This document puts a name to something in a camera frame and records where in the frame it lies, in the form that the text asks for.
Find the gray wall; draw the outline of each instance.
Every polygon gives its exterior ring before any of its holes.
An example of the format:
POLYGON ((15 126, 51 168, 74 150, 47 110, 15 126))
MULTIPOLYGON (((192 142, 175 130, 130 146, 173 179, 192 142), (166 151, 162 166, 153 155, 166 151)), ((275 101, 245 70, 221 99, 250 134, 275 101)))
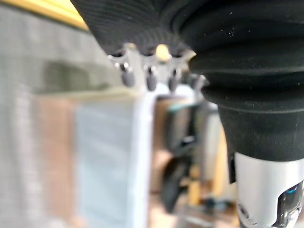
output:
POLYGON ((0 4, 0 226, 47 227, 36 93, 120 85, 87 32, 0 4))

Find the yellow frame edge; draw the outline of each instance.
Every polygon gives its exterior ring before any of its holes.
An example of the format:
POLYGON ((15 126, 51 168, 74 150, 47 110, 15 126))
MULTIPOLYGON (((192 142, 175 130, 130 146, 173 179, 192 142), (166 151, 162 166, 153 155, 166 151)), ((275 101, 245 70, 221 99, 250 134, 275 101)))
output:
POLYGON ((69 0, 0 0, 20 8, 88 30, 82 17, 69 0))

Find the yellow object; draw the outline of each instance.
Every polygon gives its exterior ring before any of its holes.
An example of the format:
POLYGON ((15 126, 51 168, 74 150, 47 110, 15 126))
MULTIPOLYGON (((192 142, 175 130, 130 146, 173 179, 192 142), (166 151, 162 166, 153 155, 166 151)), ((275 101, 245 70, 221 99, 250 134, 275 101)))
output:
POLYGON ((212 193, 214 197, 220 197, 224 192, 224 183, 226 178, 226 156, 227 156, 227 146, 226 137, 223 127, 220 129, 218 154, 215 163, 215 175, 212 184, 212 193))
POLYGON ((198 206, 200 204, 200 182, 199 180, 191 181, 188 186, 189 205, 198 206))
POLYGON ((169 50, 167 45, 160 44, 156 48, 156 56, 159 60, 167 62, 170 58, 169 50))
POLYGON ((190 169, 190 178, 191 181, 188 186, 189 192, 189 205, 198 206, 200 204, 200 169, 198 165, 192 165, 190 169))
POLYGON ((5 3, 88 30, 70 0, 2 0, 5 3))

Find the blurry background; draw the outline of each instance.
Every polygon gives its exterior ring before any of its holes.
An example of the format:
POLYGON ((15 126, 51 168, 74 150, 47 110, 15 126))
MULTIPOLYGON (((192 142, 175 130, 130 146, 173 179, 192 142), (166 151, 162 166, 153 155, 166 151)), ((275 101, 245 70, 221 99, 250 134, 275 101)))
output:
POLYGON ((217 107, 169 92, 164 45, 154 92, 128 58, 132 88, 68 0, 0 3, 3 227, 238 227, 217 107))

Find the ribbed black rubber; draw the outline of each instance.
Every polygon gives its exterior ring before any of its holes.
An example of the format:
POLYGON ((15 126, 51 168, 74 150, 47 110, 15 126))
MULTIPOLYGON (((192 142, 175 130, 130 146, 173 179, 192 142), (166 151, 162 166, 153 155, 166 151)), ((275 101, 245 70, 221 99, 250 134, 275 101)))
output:
POLYGON ((190 70, 210 82, 203 93, 219 105, 229 156, 304 158, 304 0, 72 2, 109 54, 125 42, 143 54, 192 48, 190 70))
POLYGON ((167 26, 162 26, 163 9, 170 0, 71 0, 100 46, 108 54, 134 43, 145 55, 158 44, 167 44, 173 55, 189 49, 167 26))

